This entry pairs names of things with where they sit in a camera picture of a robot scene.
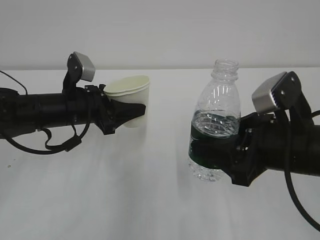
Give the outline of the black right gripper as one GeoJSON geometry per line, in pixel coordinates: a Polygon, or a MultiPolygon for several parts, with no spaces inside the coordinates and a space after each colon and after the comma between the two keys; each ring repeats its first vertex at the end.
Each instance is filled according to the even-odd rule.
{"type": "Polygon", "coordinates": [[[237,136],[191,138],[190,158],[204,168],[227,173],[233,185],[249,187],[265,171],[278,169],[261,145],[264,129],[275,119],[274,114],[253,112],[241,118],[237,136]]]}

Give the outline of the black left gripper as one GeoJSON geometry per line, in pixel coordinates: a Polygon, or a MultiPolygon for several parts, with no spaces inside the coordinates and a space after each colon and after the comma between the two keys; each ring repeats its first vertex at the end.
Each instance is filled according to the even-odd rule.
{"type": "Polygon", "coordinates": [[[108,99],[98,86],[86,85],[91,119],[104,135],[112,135],[116,127],[137,128],[145,123],[146,105],[108,99]]]}

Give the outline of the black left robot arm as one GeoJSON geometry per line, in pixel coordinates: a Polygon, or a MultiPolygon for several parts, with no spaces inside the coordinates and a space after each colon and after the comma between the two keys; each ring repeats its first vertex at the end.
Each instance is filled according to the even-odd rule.
{"type": "Polygon", "coordinates": [[[95,85],[76,87],[74,94],[44,93],[20,95],[0,90],[0,128],[11,138],[44,128],[95,124],[104,135],[146,112],[143,103],[125,103],[108,98],[95,85]]]}

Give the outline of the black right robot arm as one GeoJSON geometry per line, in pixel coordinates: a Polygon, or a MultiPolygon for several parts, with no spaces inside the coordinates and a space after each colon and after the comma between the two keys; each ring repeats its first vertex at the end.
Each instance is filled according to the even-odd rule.
{"type": "Polygon", "coordinates": [[[292,129],[291,140],[272,114],[251,113],[241,118],[238,134],[214,138],[191,128],[189,157],[207,169],[226,173],[234,185],[248,187],[266,170],[283,171],[289,152],[292,173],[320,175],[320,127],[308,123],[292,129]]]}

